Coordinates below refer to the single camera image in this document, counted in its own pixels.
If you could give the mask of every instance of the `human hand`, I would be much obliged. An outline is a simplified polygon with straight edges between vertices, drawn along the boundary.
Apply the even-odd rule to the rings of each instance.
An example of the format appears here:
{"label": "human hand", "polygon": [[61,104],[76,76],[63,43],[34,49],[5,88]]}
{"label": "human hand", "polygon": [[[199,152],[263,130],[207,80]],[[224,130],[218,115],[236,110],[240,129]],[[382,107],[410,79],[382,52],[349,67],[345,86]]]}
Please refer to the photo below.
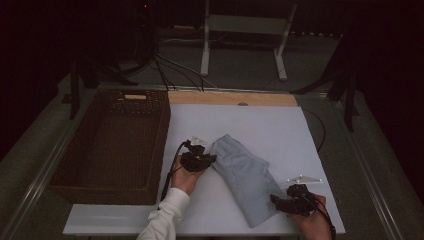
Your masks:
{"label": "human hand", "polygon": [[[318,203],[318,208],[325,214],[327,211],[325,209],[326,198],[321,195],[316,195],[315,198],[321,202]],[[331,230],[330,226],[325,219],[325,217],[319,211],[314,211],[308,217],[304,217],[299,214],[288,214],[288,216],[297,222],[308,240],[331,240]]]}
{"label": "human hand", "polygon": [[171,186],[183,190],[190,195],[196,188],[197,180],[206,171],[188,172],[180,163],[181,156],[178,156],[175,161],[174,174],[172,175]]}

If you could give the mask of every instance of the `white sleeve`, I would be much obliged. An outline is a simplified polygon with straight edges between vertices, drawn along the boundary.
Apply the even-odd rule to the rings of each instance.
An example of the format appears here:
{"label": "white sleeve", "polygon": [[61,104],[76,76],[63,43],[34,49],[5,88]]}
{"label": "white sleeve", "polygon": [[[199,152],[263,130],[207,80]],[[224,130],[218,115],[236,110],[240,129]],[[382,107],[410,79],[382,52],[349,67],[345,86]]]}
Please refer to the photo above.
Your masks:
{"label": "white sleeve", "polygon": [[137,240],[174,240],[175,225],[183,219],[190,198],[178,188],[170,188],[165,199],[159,204],[160,210],[149,215],[149,225],[140,233]]}

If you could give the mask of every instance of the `wicker basket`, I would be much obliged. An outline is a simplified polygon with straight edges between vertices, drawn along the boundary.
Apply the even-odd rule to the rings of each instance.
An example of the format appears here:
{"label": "wicker basket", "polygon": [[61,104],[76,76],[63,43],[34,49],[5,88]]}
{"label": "wicker basket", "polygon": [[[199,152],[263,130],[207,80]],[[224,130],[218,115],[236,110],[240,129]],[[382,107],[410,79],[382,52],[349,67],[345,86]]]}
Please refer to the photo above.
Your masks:
{"label": "wicker basket", "polygon": [[99,90],[49,188],[69,203],[156,203],[170,107],[166,91]]}

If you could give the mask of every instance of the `towel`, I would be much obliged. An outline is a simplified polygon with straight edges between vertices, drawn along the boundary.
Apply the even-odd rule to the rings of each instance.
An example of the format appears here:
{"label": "towel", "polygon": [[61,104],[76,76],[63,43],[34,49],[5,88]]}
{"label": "towel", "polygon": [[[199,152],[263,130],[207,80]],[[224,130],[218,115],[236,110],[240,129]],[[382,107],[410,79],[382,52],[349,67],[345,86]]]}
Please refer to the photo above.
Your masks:
{"label": "towel", "polygon": [[281,198],[286,194],[269,173],[267,161],[228,134],[214,142],[211,154],[217,155],[212,166],[230,187],[249,227],[256,227],[277,213],[270,194]]}

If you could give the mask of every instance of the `motion capture controller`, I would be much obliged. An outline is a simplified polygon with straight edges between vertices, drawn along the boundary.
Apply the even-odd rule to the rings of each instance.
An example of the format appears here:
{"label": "motion capture controller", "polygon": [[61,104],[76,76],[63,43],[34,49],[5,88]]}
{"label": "motion capture controller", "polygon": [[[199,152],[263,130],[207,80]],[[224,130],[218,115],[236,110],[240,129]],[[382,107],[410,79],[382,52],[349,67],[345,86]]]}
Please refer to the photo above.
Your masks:
{"label": "motion capture controller", "polygon": [[205,147],[201,145],[192,145],[191,141],[187,140],[184,143],[184,147],[189,152],[182,154],[181,165],[188,172],[200,172],[216,161],[216,155],[203,154]]}
{"label": "motion capture controller", "polygon": [[280,199],[271,194],[271,202],[275,208],[285,213],[309,216],[317,207],[315,196],[308,191],[305,184],[294,184],[287,189],[287,195],[291,199]]}

